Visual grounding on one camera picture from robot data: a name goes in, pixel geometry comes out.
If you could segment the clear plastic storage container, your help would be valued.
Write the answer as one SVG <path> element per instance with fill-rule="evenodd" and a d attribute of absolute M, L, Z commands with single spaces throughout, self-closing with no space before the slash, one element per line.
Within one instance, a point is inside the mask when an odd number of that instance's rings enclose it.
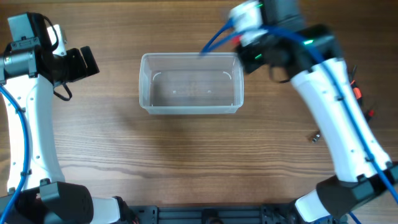
<path fill-rule="evenodd" d="M 234 114 L 244 104 L 244 73 L 232 52 L 148 53 L 139 104 L 149 114 Z"/>

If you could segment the red handled cutters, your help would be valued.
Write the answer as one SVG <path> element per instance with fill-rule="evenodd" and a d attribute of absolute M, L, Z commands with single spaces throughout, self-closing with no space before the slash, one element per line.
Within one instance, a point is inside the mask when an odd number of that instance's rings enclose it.
<path fill-rule="evenodd" d="M 231 39 L 231 42 L 232 42 L 234 45 L 240 45 L 240 44 L 241 44 L 241 35 L 237 35 L 237 36 L 233 37 L 233 38 Z"/>

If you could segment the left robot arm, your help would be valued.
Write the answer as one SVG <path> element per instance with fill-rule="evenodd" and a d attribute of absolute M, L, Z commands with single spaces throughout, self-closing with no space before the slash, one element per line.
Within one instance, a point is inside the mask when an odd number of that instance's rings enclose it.
<path fill-rule="evenodd" d="M 1 54 L 11 166 L 2 223 L 139 223 L 120 197 L 98 198 L 66 182 L 55 149 L 56 87 L 99 72 L 89 47 L 66 49 L 60 26 L 25 12 L 8 19 L 12 41 Z"/>

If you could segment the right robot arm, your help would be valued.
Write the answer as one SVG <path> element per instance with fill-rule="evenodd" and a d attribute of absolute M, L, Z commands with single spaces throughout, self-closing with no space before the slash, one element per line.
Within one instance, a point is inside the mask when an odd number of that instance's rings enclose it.
<path fill-rule="evenodd" d="M 229 13 L 245 71 L 283 68 L 326 141 L 335 173 L 294 202 L 291 218 L 341 218 L 389 192 L 397 197 L 397 163 L 371 131 L 342 51 L 323 24 L 306 26 L 295 1 L 246 1 Z"/>

